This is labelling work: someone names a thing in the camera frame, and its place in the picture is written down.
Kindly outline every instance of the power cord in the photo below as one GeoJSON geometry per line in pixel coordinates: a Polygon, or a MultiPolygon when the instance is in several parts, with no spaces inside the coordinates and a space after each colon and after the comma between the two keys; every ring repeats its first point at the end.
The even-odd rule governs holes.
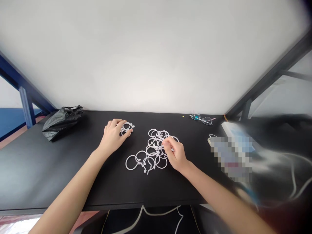
{"type": "MultiPolygon", "coordinates": [[[[140,217],[141,217],[141,214],[142,214],[142,210],[144,210],[144,212],[145,212],[147,215],[149,215],[149,216],[163,216],[163,215],[167,215],[167,214],[173,212],[174,210],[177,210],[178,213],[179,213],[179,215],[181,216],[181,218],[180,218],[180,220],[179,220],[179,222],[178,222],[178,224],[177,224],[177,226],[176,226],[176,229],[175,229],[175,234],[176,234],[176,232],[178,231],[179,224],[180,224],[180,222],[182,221],[182,219],[183,219],[183,217],[184,217],[183,215],[180,214],[180,212],[179,212],[179,207],[181,207],[181,206],[177,206],[176,208],[174,208],[174,209],[172,209],[172,210],[169,210],[169,211],[167,211],[166,213],[162,213],[162,214],[151,214],[151,213],[147,212],[147,210],[145,209],[145,207],[144,207],[144,205],[143,205],[143,206],[141,207],[139,216],[137,217],[136,221],[135,221],[130,227],[125,228],[125,229],[123,229],[123,230],[121,230],[121,231],[118,231],[118,232],[114,232],[114,233],[112,233],[112,234],[124,234],[124,233],[127,233],[127,232],[131,231],[131,230],[136,226],[136,224],[138,223],[138,221],[140,220],[140,217]]],[[[105,222],[104,222],[104,224],[103,224],[101,234],[103,233],[103,229],[104,229],[105,222]]]]}

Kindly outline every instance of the metal frame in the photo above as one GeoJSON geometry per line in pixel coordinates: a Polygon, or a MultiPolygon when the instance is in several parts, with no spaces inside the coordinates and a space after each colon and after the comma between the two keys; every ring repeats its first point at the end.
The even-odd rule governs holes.
{"type": "Polygon", "coordinates": [[[281,75],[286,75],[286,76],[290,76],[293,78],[297,78],[300,80],[306,80],[306,81],[311,81],[312,82],[312,76],[309,75],[305,75],[305,74],[301,74],[301,73],[297,73],[297,72],[293,72],[293,71],[285,71],[285,70],[281,70],[279,71],[281,75]]]}
{"type": "Polygon", "coordinates": [[[8,81],[18,91],[23,87],[32,102],[38,106],[45,114],[49,114],[56,109],[29,83],[9,62],[0,55],[0,75],[8,81]]]}
{"type": "Polygon", "coordinates": [[[237,115],[246,106],[246,103],[255,100],[268,87],[276,82],[282,75],[282,71],[288,71],[294,64],[296,64],[303,56],[312,50],[312,29],[310,29],[305,36],[292,47],[286,55],[270,69],[263,78],[250,90],[240,101],[227,113],[227,118],[234,120],[237,115]]]}
{"type": "Polygon", "coordinates": [[[26,89],[23,87],[19,88],[20,98],[22,100],[23,112],[27,129],[30,129],[36,124],[35,113],[33,111],[32,98],[28,95],[26,89]]]}

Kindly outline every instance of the eyeglasses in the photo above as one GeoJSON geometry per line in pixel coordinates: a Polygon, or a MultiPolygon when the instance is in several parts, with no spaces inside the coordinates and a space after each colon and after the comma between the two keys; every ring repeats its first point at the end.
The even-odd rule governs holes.
{"type": "Polygon", "coordinates": [[[212,119],[210,117],[205,117],[201,119],[201,115],[199,113],[193,113],[192,115],[190,115],[190,117],[194,120],[201,120],[206,125],[212,125],[212,121],[215,119],[212,119]]]}

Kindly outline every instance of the desk surface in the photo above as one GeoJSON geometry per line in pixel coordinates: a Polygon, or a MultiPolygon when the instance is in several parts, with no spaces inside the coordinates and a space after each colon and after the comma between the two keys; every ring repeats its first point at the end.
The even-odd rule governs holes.
{"type": "Polygon", "coordinates": [[[86,201],[84,211],[200,204],[204,199],[168,162],[144,174],[141,167],[129,171],[129,155],[145,150],[152,128],[169,132],[184,144],[187,158],[227,188],[232,181],[218,168],[207,142],[220,135],[220,115],[213,125],[195,121],[188,114],[85,111],[81,121],[56,142],[41,133],[46,117],[0,150],[0,214],[42,213],[64,189],[98,146],[104,126],[113,118],[135,125],[131,136],[104,163],[86,201]]]}

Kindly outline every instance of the white cable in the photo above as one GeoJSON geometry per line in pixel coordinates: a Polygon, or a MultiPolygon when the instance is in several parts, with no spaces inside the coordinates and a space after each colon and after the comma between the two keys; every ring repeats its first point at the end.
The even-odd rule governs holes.
{"type": "Polygon", "coordinates": [[[131,231],[131,230],[136,226],[136,224],[138,223],[138,221],[140,220],[140,217],[141,217],[141,214],[142,214],[142,210],[144,210],[144,212],[145,212],[147,215],[149,215],[149,216],[163,216],[163,215],[167,215],[167,214],[173,212],[175,209],[177,209],[179,215],[182,216],[182,217],[181,217],[180,221],[178,222],[178,225],[177,225],[177,227],[176,227],[176,229],[175,229],[175,234],[176,234],[176,231],[178,230],[179,224],[180,224],[180,222],[181,222],[181,220],[182,220],[182,218],[183,218],[183,215],[181,215],[180,212],[179,212],[179,209],[178,209],[179,207],[180,207],[180,206],[177,206],[176,208],[174,208],[174,209],[172,209],[172,210],[169,210],[169,211],[166,212],[166,213],[162,213],[162,214],[151,214],[151,213],[147,212],[147,210],[145,209],[145,207],[144,207],[144,205],[143,205],[143,206],[141,207],[139,216],[137,217],[136,221],[135,221],[130,227],[125,228],[125,229],[123,229],[123,230],[121,230],[121,231],[118,231],[118,232],[114,232],[114,233],[112,233],[112,234],[124,234],[124,233],[127,233],[127,232],[131,231]]]}
{"type": "Polygon", "coordinates": [[[177,210],[178,210],[179,215],[181,216],[181,219],[179,220],[178,225],[176,226],[175,234],[176,234],[176,231],[178,230],[178,227],[179,227],[180,222],[182,221],[182,219],[183,219],[183,217],[184,217],[183,215],[180,214],[179,208],[177,208],[177,210]]]}
{"type": "MultiPolygon", "coordinates": [[[[307,158],[305,158],[305,157],[303,157],[303,156],[301,156],[301,155],[292,154],[292,153],[286,153],[286,152],[284,152],[284,153],[280,152],[280,154],[284,155],[285,157],[287,157],[285,154],[288,154],[288,155],[292,155],[292,156],[301,158],[301,159],[307,161],[308,163],[310,163],[311,166],[312,166],[312,161],[309,160],[309,159],[307,159],[307,158]]],[[[294,168],[293,168],[293,171],[292,171],[292,181],[293,181],[293,184],[294,184],[294,187],[295,187],[295,186],[296,186],[296,180],[295,180],[295,175],[294,175],[294,168]]],[[[294,196],[294,194],[295,194],[295,193],[293,192],[292,195],[290,196],[290,198],[292,198],[292,200],[295,200],[295,199],[297,199],[298,197],[300,197],[301,194],[303,193],[303,191],[306,189],[306,187],[311,183],[311,181],[312,181],[312,177],[309,178],[309,179],[303,184],[303,186],[301,187],[301,189],[299,190],[299,192],[297,193],[297,195],[296,195],[295,197],[292,198],[292,196],[294,196]]]]}

